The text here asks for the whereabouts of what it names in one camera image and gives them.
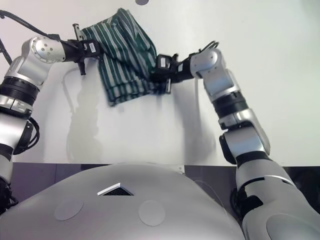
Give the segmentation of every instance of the vent grille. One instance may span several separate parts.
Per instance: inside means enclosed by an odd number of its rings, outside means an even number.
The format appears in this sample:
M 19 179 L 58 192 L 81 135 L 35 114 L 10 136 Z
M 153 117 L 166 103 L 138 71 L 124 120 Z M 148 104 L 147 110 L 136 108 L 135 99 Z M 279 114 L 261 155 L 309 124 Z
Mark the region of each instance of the vent grille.
M 98 196 L 133 196 L 120 182 L 103 189 L 97 193 Z

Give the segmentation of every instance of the white tabletop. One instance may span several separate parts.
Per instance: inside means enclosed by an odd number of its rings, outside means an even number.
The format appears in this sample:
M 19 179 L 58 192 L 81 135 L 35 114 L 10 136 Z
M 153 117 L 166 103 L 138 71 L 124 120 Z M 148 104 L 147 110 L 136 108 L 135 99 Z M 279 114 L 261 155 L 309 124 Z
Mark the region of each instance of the white tabletop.
M 1 9 L 46 33 L 74 39 L 81 28 L 129 9 L 157 52 L 180 60 L 212 40 L 283 166 L 320 164 L 320 1 L 317 0 L 2 0 Z M 12 57 L 35 36 L 0 19 L 0 37 Z M 8 65 L 0 56 L 0 74 Z M 171 95 L 144 96 L 109 107 L 96 63 L 80 76 L 75 63 L 55 64 L 34 104 L 38 145 L 17 162 L 153 162 L 229 166 L 220 149 L 214 108 L 201 80 L 173 86 Z

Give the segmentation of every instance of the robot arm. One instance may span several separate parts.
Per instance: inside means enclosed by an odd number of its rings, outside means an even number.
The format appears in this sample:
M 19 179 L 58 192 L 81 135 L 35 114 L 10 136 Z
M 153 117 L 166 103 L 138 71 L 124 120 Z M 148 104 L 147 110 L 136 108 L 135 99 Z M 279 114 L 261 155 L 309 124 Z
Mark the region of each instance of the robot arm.
M 50 68 L 54 63 L 75 62 L 84 75 L 84 59 L 100 55 L 98 42 L 84 40 L 79 26 L 73 27 L 77 40 L 62 41 L 40 35 L 26 41 L 21 56 L 13 60 L 0 85 L 0 188 L 8 190 L 5 200 L 1 192 L 0 211 L 6 208 L 5 202 L 10 205 L 12 155 L 24 152 L 38 141 L 31 140 L 34 127 L 39 127 L 31 114 Z
M 160 81 L 161 75 L 167 83 L 203 79 L 224 130 L 219 138 L 223 155 L 237 165 L 237 203 L 244 217 L 242 229 L 246 239 L 320 239 L 320 215 L 286 171 L 269 158 L 268 137 L 226 68 L 220 50 L 208 47 L 182 62 L 159 55 L 156 62 L 153 80 Z

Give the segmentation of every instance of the striped fabric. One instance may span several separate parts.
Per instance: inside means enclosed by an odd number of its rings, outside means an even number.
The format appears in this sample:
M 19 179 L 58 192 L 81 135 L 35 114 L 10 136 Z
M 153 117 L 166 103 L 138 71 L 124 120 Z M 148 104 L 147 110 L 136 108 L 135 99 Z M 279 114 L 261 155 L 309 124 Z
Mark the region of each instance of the striped fabric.
M 104 51 L 98 70 L 110 106 L 147 94 L 164 94 L 165 84 L 149 81 L 155 66 L 154 44 L 128 10 L 84 28 L 85 39 L 97 40 Z

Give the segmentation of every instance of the white label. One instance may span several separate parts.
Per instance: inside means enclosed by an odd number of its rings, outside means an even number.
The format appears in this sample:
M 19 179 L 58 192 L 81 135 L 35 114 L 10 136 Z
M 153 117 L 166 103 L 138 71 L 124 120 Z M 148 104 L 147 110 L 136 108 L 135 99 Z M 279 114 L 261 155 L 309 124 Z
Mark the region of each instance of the white label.
M 161 58 L 161 67 L 162 68 L 166 67 L 166 59 L 164 57 Z
M 184 66 L 184 64 L 183 64 L 183 63 L 182 63 L 182 64 L 180 64 L 180 65 L 178 66 L 178 72 L 181 72 L 181 71 L 182 71 L 183 66 Z
M 92 53 L 96 52 L 95 44 L 93 42 L 89 43 L 89 47 L 90 47 Z

